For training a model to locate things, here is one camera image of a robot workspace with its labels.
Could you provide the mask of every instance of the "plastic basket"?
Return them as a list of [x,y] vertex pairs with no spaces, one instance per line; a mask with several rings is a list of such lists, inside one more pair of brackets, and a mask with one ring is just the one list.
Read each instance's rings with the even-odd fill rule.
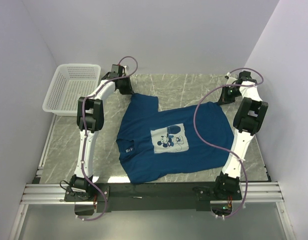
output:
[[97,87],[100,66],[93,64],[62,64],[49,85],[43,110],[59,116],[76,116],[78,99]]

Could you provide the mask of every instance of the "table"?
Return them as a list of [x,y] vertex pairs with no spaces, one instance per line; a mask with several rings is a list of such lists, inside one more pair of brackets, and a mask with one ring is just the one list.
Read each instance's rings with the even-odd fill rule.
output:
[[[226,83],[224,75],[213,74],[136,74],[131,77],[136,93],[157,96],[159,111],[195,105],[210,90]],[[221,90],[208,96],[204,102],[215,102]],[[232,125],[241,98],[236,103],[223,105],[222,109]],[[104,107],[105,123],[100,131],[94,153],[93,171],[98,183],[127,183],[129,179],[119,162],[116,137],[121,120],[130,103],[129,95],[118,91],[112,94]],[[56,184],[74,174],[79,151],[79,129],[76,117],[57,116],[52,123],[43,159],[43,172],[40,183]],[[244,163],[249,181],[268,181],[267,170],[261,152],[254,138],[249,145]],[[168,174],[155,182],[207,182],[214,181],[220,168],[193,173]]]

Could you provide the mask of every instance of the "mickey mouse print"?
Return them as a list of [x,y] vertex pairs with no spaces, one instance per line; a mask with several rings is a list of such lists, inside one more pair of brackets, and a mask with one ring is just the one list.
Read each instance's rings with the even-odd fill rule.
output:
[[175,124],[168,127],[151,130],[154,153],[178,153],[189,149],[184,125]]

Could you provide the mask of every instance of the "purple cable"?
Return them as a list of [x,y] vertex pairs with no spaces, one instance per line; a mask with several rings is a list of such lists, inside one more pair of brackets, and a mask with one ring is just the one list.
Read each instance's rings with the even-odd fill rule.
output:
[[197,107],[195,109],[195,112],[194,112],[194,119],[193,119],[193,123],[194,123],[194,129],[195,129],[195,132],[197,134],[197,136],[200,138],[201,141],[203,141],[205,144],[211,146],[211,147],[214,147],[214,148],[217,148],[217,149],[221,149],[221,150],[224,150],[224,151],[227,151],[229,152],[230,154],[234,155],[238,160],[239,160],[239,163],[240,165],[242,166],[242,169],[243,169],[243,172],[244,172],[244,175],[245,175],[245,179],[246,179],[246,188],[245,188],[245,194],[244,194],[244,197],[243,197],[243,200],[242,202],[240,203],[239,207],[233,212],[231,213],[230,215],[228,216],[225,216],[225,218],[229,218],[229,217],[232,217],[233,215],[235,215],[241,208],[242,206],[244,205],[244,202],[246,200],[246,196],[247,196],[247,190],[248,190],[248,179],[247,179],[247,173],[246,173],[246,169],[243,165],[243,162],[241,160],[241,158],[236,154],[234,153],[233,151],[231,151],[230,149],[227,149],[225,147],[222,147],[222,146],[217,146],[217,145],[214,145],[210,142],[207,142],[206,140],[204,140],[202,138],[202,136],[200,136],[198,130],[197,130],[197,127],[196,127],[196,116],[197,116],[197,111],[198,111],[198,108],[200,106],[200,104],[202,103],[202,101],[207,97],[209,96],[211,93],[213,93],[214,91],[218,90],[218,89],[222,89],[224,87],[253,87],[253,86],[257,86],[257,85],[260,85],[264,82],[264,77],[259,73],[257,72],[256,70],[252,69],[252,68],[248,68],[248,67],[241,67],[241,68],[237,68],[235,70],[232,70],[230,73],[233,73],[237,70],[251,70],[255,73],[257,73],[260,78],[262,79],[262,81],[260,83],[257,83],[257,84],[253,84],[253,85],[242,85],[242,84],[224,84],[224,85],[221,85],[221,86],[218,86],[217,88],[211,90],[209,93],[207,93],[202,99],[200,99],[199,103],[197,104]]
[[87,97],[85,97],[84,100],[83,100],[83,108],[82,108],[82,111],[83,111],[83,123],[84,123],[84,128],[85,128],[85,138],[84,138],[83,149],[82,149],[82,160],[81,160],[82,164],[81,164],[81,167],[80,167],[80,168],[81,168],[81,170],[82,170],[82,173],[83,173],[83,175],[84,175],[84,178],[85,178],[94,188],[96,188],[97,191],[100,192],[100,194],[103,196],[104,201],[105,201],[104,210],[103,210],[103,212],[102,212],[100,215],[98,215],[98,216],[96,216],[96,217],[94,217],[94,218],[84,218],[84,217],[78,216],[79,219],[82,219],[82,220],[84,220],[84,221],[93,221],[93,220],[99,219],[101,216],[104,215],[104,213],[106,212],[106,209],[107,209],[107,199],[106,199],[105,194],[103,193],[103,191],[102,191],[101,189],[99,189],[98,186],[96,186],[91,180],[88,179],[88,177],[87,177],[87,175],[86,175],[86,173],[85,173],[85,170],[84,170],[84,156],[85,156],[86,143],[87,143],[87,137],[88,137],[88,134],[87,134],[87,123],[86,123],[86,118],[85,118],[85,103],[86,103],[86,100],[87,100],[87,99],[93,98],[93,97],[95,97],[97,94],[99,94],[100,91],[104,88],[104,86],[105,86],[106,84],[108,84],[109,82],[112,82],[112,81],[118,80],[118,79],[123,79],[123,78],[125,78],[125,77],[126,77],[126,78],[127,78],[127,77],[130,77],[130,76],[132,76],[132,75],[137,71],[137,69],[138,69],[138,62],[137,62],[137,60],[136,60],[134,57],[132,57],[132,56],[125,56],[125,57],[123,57],[123,58],[119,61],[118,64],[120,64],[125,58],[131,58],[131,59],[133,59],[133,60],[135,61],[135,63],[136,63],[136,68],[135,68],[135,70],[134,70],[131,74],[127,75],[127,76],[116,77],[116,78],[113,78],[113,79],[110,79],[110,80],[106,81],[103,85],[99,86],[99,89],[96,90],[95,94],[90,95],[90,96],[87,96]]

